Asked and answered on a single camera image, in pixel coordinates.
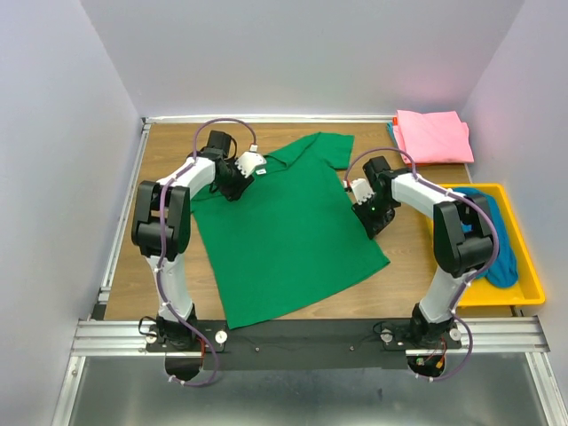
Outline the green t shirt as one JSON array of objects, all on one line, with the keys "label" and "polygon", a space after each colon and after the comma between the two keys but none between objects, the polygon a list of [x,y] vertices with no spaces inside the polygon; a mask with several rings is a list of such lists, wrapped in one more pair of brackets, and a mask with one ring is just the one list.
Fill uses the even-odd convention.
[{"label": "green t shirt", "polygon": [[274,320],[389,264],[337,176],[354,138],[314,133],[265,155],[237,201],[202,189],[192,213],[230,328]]}]

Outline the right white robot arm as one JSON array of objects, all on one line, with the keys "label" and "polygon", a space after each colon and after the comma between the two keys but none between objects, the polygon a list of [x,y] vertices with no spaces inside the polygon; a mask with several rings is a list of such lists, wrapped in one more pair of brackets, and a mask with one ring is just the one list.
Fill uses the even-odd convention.
[{"label": "right white robot arm", "polygon": [[421,348],[450,332],[457,304],[478,275],[499,254],[500,243],[484,195],[465,195],[425,179],[415,168],[394,170],[383,156],[367,161],[365,176],[343,181],[353,194],[351,209],[373,239],[406,204],[430,219],[437,270],[426,295],[403,328],[408,342]]}]

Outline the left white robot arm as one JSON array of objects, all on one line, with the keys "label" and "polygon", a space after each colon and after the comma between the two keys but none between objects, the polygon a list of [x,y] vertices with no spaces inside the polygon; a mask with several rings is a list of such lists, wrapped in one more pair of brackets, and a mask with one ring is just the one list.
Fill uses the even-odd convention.
[{"label": "left white robot arm", "polygon": [[240,199],[265,158],[256,140],[243,154],[230,152],[236,146],[231,135],[213,130],[206,146],[195,147],[167,177],[138,185],[131,240],[152,270],[159,297],[154,326],[145,333],[149,343],[185,351],[204,341],[192,324],[194,303],[185,278],[191,201],[205,187],[219,191],[228,201]]}]

